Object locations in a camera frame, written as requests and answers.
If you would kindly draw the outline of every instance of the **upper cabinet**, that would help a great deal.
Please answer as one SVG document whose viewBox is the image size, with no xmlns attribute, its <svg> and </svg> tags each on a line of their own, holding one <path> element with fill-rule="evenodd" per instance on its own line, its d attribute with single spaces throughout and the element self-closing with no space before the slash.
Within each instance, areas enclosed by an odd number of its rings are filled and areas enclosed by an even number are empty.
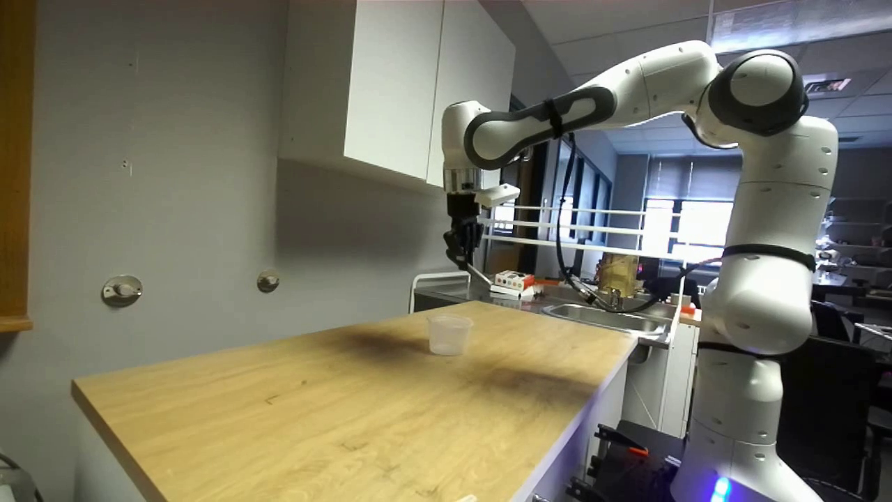
<svg viewBox="0 0 892 502">
<path fill-rule="evenodd" d="M 475 0 L 289 0 L 282 157 L 443 183 L 443 108 L 505 108 L 509 80 Z"/>
</svg>

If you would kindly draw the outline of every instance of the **wooden countertop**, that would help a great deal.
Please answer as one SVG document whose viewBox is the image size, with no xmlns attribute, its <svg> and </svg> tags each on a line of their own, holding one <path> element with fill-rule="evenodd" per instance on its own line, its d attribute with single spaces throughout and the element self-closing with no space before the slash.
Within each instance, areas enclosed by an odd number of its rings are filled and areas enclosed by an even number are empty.
<svg viewBox="0 0 892 502">
<path fill-rule="evenodd" d="M 463 356 L 427 318 L 474 318 Z M 146 498 L 509 498 L 636 339 L 492 303 L 73 383 Z"/>
</svg>

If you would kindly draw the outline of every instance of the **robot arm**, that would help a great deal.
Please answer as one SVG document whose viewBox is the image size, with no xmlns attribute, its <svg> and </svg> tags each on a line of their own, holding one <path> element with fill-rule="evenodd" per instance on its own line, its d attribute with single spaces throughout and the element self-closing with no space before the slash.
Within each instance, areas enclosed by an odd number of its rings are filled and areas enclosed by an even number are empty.
<svg viewBox="0 0 892 502">
<path fill-rule="evenodd" d="M 580 129 L 624 129 L 668 112 L 693 112 L 701 90 L 718 72 L 701 41 L 668 44 L 611 67 L 562 98 L 523 112 L 488 112 L 463 101 L 443 113 L 443 190 L 452 229 L 446 256 L 468 268 L 480 245 L 475 210 L 514 197 L 480 171 L 499 171 L 530 145 Z"/>
<path fill-rule="evenodd" d="M 690 431 L 672 494 L 698 502 L 729 486 L 744 502 L 810 502 L 813 490 L 774 455 L 783 383 L 765 356 L 793 350 L 813 331 L 810 253 L 832 187 L 836 129 L 801 118 L 801 77 L 789 56 L 761 49 L 718 67 L 707 44 L 682 41 L 523 112 L 488 112 L 474 101 L 447 105 L 447 256 L 470 261 L 475 203 L 505 192 L 480 182 L 480 171 L 495 171 L 548 137 L 659 113 L 682 113 L 697 140 L 733 145 L 744 159 L 718 288 L 701 307 Z"/>
</svg>

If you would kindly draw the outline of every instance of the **window blinds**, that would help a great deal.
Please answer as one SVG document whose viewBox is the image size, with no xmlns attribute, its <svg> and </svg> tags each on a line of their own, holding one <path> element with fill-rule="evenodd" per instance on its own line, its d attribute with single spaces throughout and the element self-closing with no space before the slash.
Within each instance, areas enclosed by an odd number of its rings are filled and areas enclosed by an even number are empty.
<svg viewBox="0 0 892 502">
<path fill-rule="evenodd" d="M 645 197 L 733 201 L 740 159 L 652 159 Z"/>
</svg>

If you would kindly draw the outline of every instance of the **clear cup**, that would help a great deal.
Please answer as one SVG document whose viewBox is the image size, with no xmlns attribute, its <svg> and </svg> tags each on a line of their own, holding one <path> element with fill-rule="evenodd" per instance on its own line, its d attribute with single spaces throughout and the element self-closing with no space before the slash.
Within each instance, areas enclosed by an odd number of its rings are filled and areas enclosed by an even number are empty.
<svg viewBox="0 0 892 502">
<path fill-rule="evenodd" d="M 463 314 L 431 314 L 427 321 L 428 355 L 460 356 L 464 355 L 470 318 Z"/>
</svg>

